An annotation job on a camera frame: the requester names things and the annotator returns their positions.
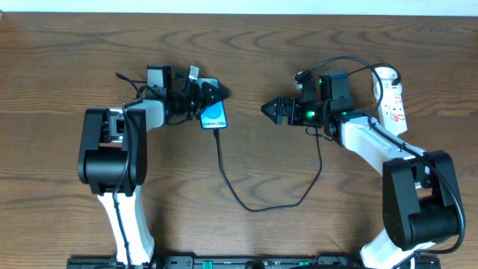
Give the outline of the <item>Samsung Galaxy smartphone blue screen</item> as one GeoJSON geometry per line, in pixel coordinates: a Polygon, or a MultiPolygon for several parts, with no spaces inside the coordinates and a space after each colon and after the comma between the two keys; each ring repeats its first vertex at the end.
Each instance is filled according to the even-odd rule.
{"type": "MultiPolygon", "coordinates": [[[[202,88],[204,83],[207,83],[220,89],[220,83],[217,78],[199,78],[198,82],[201,86],[200,88],[202,88]]],[[[217,102],[211,107],[206,108],[200,115],[200,123],[203,129],[227,128],[227,117],[223,101],[217,102]]]]}

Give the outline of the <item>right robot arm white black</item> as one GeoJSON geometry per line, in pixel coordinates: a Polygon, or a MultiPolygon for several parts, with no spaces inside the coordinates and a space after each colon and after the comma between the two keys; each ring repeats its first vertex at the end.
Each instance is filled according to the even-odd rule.
{"type": "Polygon", "coordinates": [[[299,98],[280,96],[261,106],[275,124],[322,128],[382,176],[384,229],[362,247],[364,268],[419,268],[418,256],[437,254],[433,245],[464,238],[465,215],[451,157],[411,146],[354,108],[346,71],[330,70],[315,81],[310,71],[294,76],[299,98]]]}

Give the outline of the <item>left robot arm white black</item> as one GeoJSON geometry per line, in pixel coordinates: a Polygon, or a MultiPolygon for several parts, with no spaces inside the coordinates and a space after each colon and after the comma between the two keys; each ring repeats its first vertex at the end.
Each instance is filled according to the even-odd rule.
{"type": "Polygon", "coordinates": [[[203,78],[199,67],[149,65],[146,80],[119,74],[135,91],[133,101],[118,108],[89,108],[84,115],[78,154],[78,177],[103,205],[117,254],[107,268],[156,268],[155,239],[143,209],[142,186],[148,167],[147,134],[171,125],[204,120],[220,108],[229,91],[216,78],[203,78]]]}

